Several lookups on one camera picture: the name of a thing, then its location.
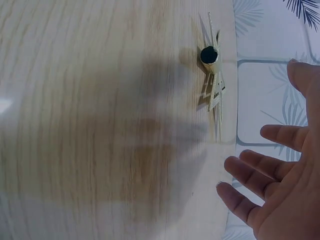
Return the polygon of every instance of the fingernail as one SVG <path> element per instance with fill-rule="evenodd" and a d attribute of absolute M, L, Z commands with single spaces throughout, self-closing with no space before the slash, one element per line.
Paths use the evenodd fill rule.
<path fill-rule="evenodd" d="M 215 185 L 215 187 L 218 187 L 218 185 L 219 184 L 222 184 L 223 183 L 223 181 L 219 181 L 218 183 L 217 183 L 217 185 Z"/>
<path fill-rule="evenodd" d="M 292 58 L 289 63 L 297 63 L 297 62 L 298 61 L 296 59 Z"/>

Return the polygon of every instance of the wooden table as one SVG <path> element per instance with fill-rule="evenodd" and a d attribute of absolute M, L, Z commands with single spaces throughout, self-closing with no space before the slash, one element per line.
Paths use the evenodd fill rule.
<path fill-rule="evenodd" d="M 222 33 L 221 143 L 198 62 L 208 11 Z M 234 28 L 232 0 L 0 1 L 0 239 L 218 240 Z"/>

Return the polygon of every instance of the leaf pattern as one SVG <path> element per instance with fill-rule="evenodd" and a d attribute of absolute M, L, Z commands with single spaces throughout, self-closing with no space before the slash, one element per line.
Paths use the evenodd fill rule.
<path fill-rule="evenodd" d="M 235 34 L 237 37 L 245 35 L 248 28 L 256 27 L 264 15 L 259 0 L 233 0 L 235 17 Z"/>
<path fill-rule="evenodd" d="M 300 19 L 303 14 L 304 23 L 308 23 L 310 28 L 317 32 L 320 25 L 320 15 L 316 12 L 320 8 L 319 4 L 313 0 L 282 0 L 287 2 L 286 7 Z"/>
<path fill-rule="evenodd" d="M 276 119 L 279 123 L 282 123 L 283 125 L 295 125 L 295 126 L 307 126 L 308 120 L 307 120 L 307 113 L 306 109 L 304 107 L 300 107 L 297 103 L 294 104 L 292 102 L 289 102 L 288 95 L 284 96 L 284 104 L 282 106 L 282 116 L 284 122 L 282 123 L 280 120 L 276 119 L 275 117 L 267 114 L 266 112 L 263 112 L 267 116 Z M 300 152 L 296 152 L 295 150 L 283 146 L 283 145 L 277 145 L 274 149 L 279 148 L 279 156 L 282 154 L 283 150 L 285 149 L 285 159 L 287 162 L 296 162 L 300 159 Z"/>

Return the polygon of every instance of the palm leaf print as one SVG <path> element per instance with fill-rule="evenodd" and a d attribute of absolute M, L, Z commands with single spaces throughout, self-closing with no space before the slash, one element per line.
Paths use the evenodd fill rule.
<path fill-rule="evenodd" d="M 286 7 L 300 19 L 303 14 L 304 23 L 308 23 L 310 28 L 317 32 L 320 25 L 320 15 L 315 10 L 319 9 L 319 4 L 313 0 L 282 0 L 287 2 Z"/>
<path fill-rule="evenodd" d="M 317 65 L 317 62 L 314 61 L 309 55 L 307 55 L 305 53 L 303 53 L 300 56 L 295 54 L 294 58 L 302 63 Z M 305 105 L 305 98 L 299 91 L 297 91 L 291 85 L 291 83 L 288 79 L 287 66 L 285 64 L 276 64 L 276 65 L 270 66 L 269 70 L 270 70 L 271 75 L 274 77 L 274 79 L 279 81 L 279 85 L 276 86 L 271 92 L 278 90 L 280 88 L 284 88 L 284 95 L 283 95 L 282 104 L 284 105 L 285 98 L 288 98 L 288 100 L 292 104 L 298 104 L 299 107 L 303 108 Z"/>
<path fill-rule="evenodd" d="M 263 112 L 263 113 L 273 119 L 276 119 L 275 117 L 272 117 L 266 112 Z M 304 108 L 299 107 L 298 104 L 289 103 L 288 97 L 284 98 L 284 104 L 282 106 L 282 116 L 283 116 L 284 122 L 278 119 L 276 120 L 283 125 L 294 125 L 294 126 L 301 126 L 301 127 L 308 125 L 306 110 Z M 277 145 L 275 149 L 277 148 L 279 148 L 279 156 L 285 149 L 285 159 L 288 162 L 296 162 L 300 159 L 301 154 L 289 147 L 286 147 L 283 145 Z"/>
<path fill-rule="evenodd" d="M 245 35 L 249 31 L 248 28 L 256 27 L 256 23 L 260 22 L 264 15 L 263 10 L 259 8 L 259 0 L 233 0 L 233 5 L 237 37 Z"/>

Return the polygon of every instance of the palm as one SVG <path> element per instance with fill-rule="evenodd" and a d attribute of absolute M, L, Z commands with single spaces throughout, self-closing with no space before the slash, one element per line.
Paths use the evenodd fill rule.
<path fill-rule="evenodd" d="M 239 158 L 227 158 L 225 169 L 265 200 L 263 206 L 227 183 L 217 186 L 226 206 L 253 228 L 258 240 L 313 240 L 320 236 L 320 67 L 292 65 L 288 65 L 288 77 L 306 97 L 309 126 L 266 125 L 261 135 L 301 152 L 299 162 L 285 162 L 250 150 Z"/>

